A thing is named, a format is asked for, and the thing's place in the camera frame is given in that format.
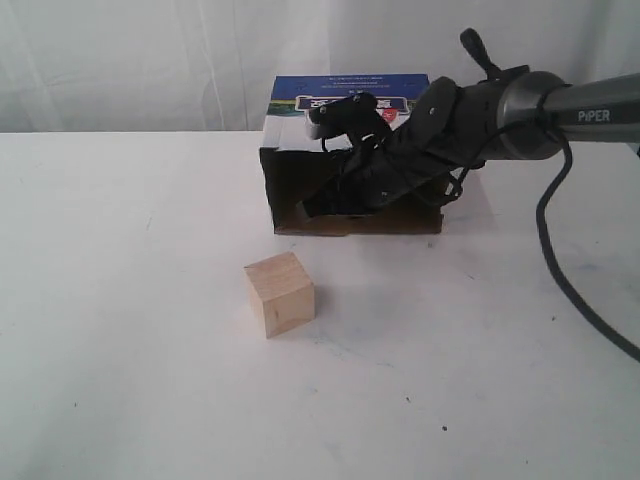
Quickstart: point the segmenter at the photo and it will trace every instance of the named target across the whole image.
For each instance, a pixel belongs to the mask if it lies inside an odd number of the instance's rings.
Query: wooden cube
[[[251,308],[264,320],[267,338],[313,320],[313,282],[293,252],[244,268]]]

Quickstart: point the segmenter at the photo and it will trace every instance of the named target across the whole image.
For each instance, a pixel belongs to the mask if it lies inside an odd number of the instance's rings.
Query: white table
[[[439,236],[276,237],[260,138],[0,136],[0,478],[638,478],[640,365],[538,245],[559,157],[490,164]],[[640,161],[575,156],[558,256],[640,342]],[[319,315],[267,341],[242,267],[288,249]]]

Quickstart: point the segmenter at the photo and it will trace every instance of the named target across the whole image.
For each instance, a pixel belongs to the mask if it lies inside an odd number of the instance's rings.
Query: white curtain
[[[640,70],[638,0],[0,0],[0,131],[256,130],[275,75]]]

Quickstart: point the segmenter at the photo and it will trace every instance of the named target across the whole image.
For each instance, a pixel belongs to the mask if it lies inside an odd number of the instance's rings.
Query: cardboard box
[[[296,204],[338,172],[339,161],[307,135],[305,112],[331,101],[367,91],[378,98],[378,112],[391,128],[400,126],[429,82],[424,74],[277,77],[264,124],[260,162],[274,231],[293,235],[350,233],[440,233],[439,208],[407,194],[369,217],[317,217],[304,220]],[[329,140],[329,150],[348,148],[346,136]],[[421,187],[425,195],[446,188],[442,181]]]

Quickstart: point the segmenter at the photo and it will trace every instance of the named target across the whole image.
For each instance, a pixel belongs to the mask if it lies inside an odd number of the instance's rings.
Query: black cable
[[[553,251],[553,246],[551,245],[551,238],[549,237],[549,228],[547,226],[545,213],[551,197],[553,197],[553,194],[556,192],[564,179],[567,178],[567,175],[571,170],[571,167],[573,165],[573,152],[571,151],[569,141],[560,130],[552,128],[549,130],[549,133],[551,133],[555,137],[555,140],[560,144],[564,153],[564,165],[562,169],[549,184],[544,194],[540,198],[538,206],[536,207],[536,225],[538,226],[538,236],[540,237],[540,246],[542,247],[542,254],[545,261],[547,262],[549,273],[551,273],[551,276],[555,280],[562,293],[566,295],[569,301],[573,304],[574,307],[576,307],[576,309],[582,314],[587,322],[589,322],[598,332],[600,332],[616,347],[629,355],[636,362],[640,362],[640,348],[638,348],[637,345],[633,344],[627,338],[618,333],[617,330],[615,330],[611,325],[605,322],[602,317],[598,315],[589,306],[589,304],[587,304],[587,302],[585,302],[578,291],[573,287],[573,285],[571,285],[571,282],[569,282],[562,269],[560,268],[560,265],[558,264],[558,259],[556,258],[556,254]]]

